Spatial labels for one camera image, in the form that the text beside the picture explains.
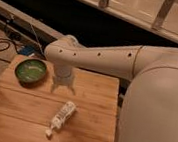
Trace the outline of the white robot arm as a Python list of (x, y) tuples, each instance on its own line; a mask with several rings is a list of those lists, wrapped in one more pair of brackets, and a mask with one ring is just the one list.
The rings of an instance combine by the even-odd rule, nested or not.
[(44, 52), (54, 65), (56, 87), (72, 85), (75, 67), (129, 80), (116, 142), (178, 142), (178, 48), (85, 48), (65, 35)]

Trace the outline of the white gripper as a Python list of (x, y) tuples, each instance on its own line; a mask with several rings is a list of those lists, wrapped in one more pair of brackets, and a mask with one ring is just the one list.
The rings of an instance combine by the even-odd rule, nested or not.
[(73, 93), (75, 96), (75, 89), (72, 85), (74, 81), (74, 73), (73, 68), (70, 67), (70, 65), (64, 65), (64, 64), (55, 64), (54, 65), (54, 83), (52, 84), (52, 87), (50, 87), (50, 92), (54, 93), (54, 90), (56, 90), (59, 86), (68, 86), (68, 89)]

